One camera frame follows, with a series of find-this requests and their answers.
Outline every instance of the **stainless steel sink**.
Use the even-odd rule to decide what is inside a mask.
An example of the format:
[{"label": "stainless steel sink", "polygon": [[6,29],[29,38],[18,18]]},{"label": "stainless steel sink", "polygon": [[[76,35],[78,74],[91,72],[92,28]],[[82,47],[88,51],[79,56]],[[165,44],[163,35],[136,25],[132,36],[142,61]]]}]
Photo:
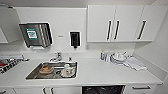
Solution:
[{"label": "stainless steel sink", "polygon": [[[71,77],[62,77],[61,76],[61,71],[64,69],[64,65],[69,64],[70,67],[75,69],[75,74],[72,75]],[[39,70],[43,66],[50,66],[53,67],[54,70],[50,74],[41,74]],[[76,77],[76,72],[77,72],[77,62],[74,63],[67,63],[67,62],[56,62],[56,63],[49,63],[49,62],[44,62],[40,63],[27,77],[26,79],[67,79],[67,78],[75,78]]]}]

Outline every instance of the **drawer handle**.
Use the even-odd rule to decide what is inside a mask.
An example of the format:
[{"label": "drawer handle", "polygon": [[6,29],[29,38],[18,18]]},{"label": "drawer handle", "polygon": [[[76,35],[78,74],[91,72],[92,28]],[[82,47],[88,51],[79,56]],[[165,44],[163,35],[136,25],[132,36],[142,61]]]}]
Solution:
[{"label": "drawer handle", "polygon": [[53,92],[53,88],[51,88],[51,94],[54,94],[54,92]]},{"label": "drawer handle", "polygon": [[109,39],[109,35],[110,35],[110,27],[111,27],[111,21],[109,21],[109,29],[108,29],[107,40]]},{"label": "drawer handle", "polygon": [[132,87],[134,90],[139,90],[139,89],[151,89],[149,86],[147,87]]},{"label": "drawer handle", "polygon": [[0,92],[0,94],[5,94],[5,93],[6,93],[6,91]]},{"label": "drawer handle", "polygon": [[114,39],[117,39],[118,27],[119,27],[119,21],[117,21],[116,34],[115,34],[115,37],[114,37]]},{"label": "drawer handle", "polygon": [[139,33],[139,37],[138,37],[137,39],[140,39],[140,38],[141,38],[143,29],[144,29],[144,27],[145,27],[145,23],[146,23],[146,21],[143,21],[143,25],[142,25],[142,28],[141,28],[141,32]]},{"label": "drawer handle", "polygon": [[45,88],[43,88],[43,93],[46,94]]}]

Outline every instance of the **soap dispenser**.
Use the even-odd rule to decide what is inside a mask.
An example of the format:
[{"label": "soap dispenser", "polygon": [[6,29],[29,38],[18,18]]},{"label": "soap dispenser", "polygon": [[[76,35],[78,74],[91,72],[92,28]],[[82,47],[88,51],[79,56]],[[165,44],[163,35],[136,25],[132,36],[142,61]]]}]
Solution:
[{"label": "soap dispenser", "polygon": [[70,32],[71,46],[76,50],[80,46],[80,32]]}]

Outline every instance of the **upper cabinet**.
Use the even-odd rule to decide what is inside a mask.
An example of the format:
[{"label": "upper cabinet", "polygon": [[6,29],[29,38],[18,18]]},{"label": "upper cabinet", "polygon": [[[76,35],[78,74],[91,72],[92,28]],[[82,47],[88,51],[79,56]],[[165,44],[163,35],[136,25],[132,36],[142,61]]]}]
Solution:
[{"label": "upper cabinet", "polygon": [[132,41],[143,6],[117,6],[111,41]]},{"label": "upper cabinet", "polygon": [[19,17],[15,9],[0,7],[0,43],[21,39]]},{"label": "upper cabinet", "polygon": [[87,42],[153,41],[166,6],[88,6]]},{"label": "upper cabinet", "polygon": [[110,42],[116,6],[88,6],[87,41]]},{"label": "upper cabinet", "polygon": [[139,21],[135,41],[153,41],[159,31],[166,11],[167,6],[145,6]]}]

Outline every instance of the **white cabinet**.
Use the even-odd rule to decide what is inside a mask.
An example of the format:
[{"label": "white cabinet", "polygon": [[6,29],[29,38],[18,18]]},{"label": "white cabinet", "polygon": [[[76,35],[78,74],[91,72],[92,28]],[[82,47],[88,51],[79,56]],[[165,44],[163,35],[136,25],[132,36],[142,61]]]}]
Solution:
[{"label": "white cabinet", "polygon": [[153,41],[167,6],[89,5],[87,42]]},{"label": "white cabinet", "polygon": [[156,85],[125,86],[123,94],[153,94]]},{"label": "white cabinet", "polygon": [[21,39],[19,17],[15,9],[0,7],[0,43]]},{"label": "white cabinet", "polygon": [[144,6],[116,7],[111,41],[133,41]]},{"label": "white cabinet", "polygon": [[17,94],[82,94],[82,87],[17,88]]},{"label": "white cabinet", "polygon": [[48,88],[16,88],[17,94],[47,94]]},{"label": "white cabinet", "polygon": [[135,41],[153,41],[159,31],[167,6],[145,6],[139,21]]},{"label": "white cabinet", "polygon": [[49,89],[50,93],[47,94],[82,94],[82,87],[57,87]]},{"label": "white cabinet", "polygon": [[89,5],[87,42],[110,42],[116,6]]},{"label": "white cabinet", "polygon": [[0,89],[0,94],[16,94],[13,89]]}]

